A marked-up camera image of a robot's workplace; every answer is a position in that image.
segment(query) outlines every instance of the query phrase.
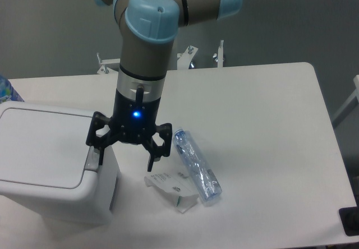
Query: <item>white plastic container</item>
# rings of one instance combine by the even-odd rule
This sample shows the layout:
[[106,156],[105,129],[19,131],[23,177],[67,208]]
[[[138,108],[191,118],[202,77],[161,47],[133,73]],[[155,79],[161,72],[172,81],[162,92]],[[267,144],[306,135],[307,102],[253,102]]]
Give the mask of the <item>white plastic container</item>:
[[107,223],[119,179],[109,146],[103,165],[86,144],[93,112],[0,104],[0,195],[43,216]]

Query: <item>white bracket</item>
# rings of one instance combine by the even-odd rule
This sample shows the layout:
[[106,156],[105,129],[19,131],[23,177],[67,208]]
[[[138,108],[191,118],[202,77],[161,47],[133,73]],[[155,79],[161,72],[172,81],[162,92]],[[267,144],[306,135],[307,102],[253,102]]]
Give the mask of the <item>white bracket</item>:
[[336,128],[359,103],[359,75],[355,76],[354,84],[356,89],[333,115],[333,128]]
[[98,74],[114,73],[116,71],[114,71],[113,68],[119,69],[119,58],[102,60],[100,58],[100,53],[97,53],[97,60],[100,66],[100,69],[97,71]]
[[177,54],[177,69],[187,70],[190,67],[193,57],[197,53],[198,48],[194,46],[188,46],[183,54]]

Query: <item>container lid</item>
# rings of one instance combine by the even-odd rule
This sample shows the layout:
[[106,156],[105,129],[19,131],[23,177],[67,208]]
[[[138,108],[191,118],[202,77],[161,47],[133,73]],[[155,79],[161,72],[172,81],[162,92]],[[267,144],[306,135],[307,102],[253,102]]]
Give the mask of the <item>container lid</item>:
[[91,117],[25,107],[0,111],[0,181],[77,187],[90,122]]

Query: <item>plastic bottle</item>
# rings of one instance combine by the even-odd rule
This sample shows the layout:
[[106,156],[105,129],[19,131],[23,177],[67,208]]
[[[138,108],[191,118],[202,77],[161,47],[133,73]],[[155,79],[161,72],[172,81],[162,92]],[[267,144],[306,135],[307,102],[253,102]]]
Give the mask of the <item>plastic bottle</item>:
[[203,201],[218,197],[222,188],[190,132],[177,130],[172,141]]
[[9,100],[17,102],[24,101],[12,87],[9,80],[0,75],[0,103],[7,102]]

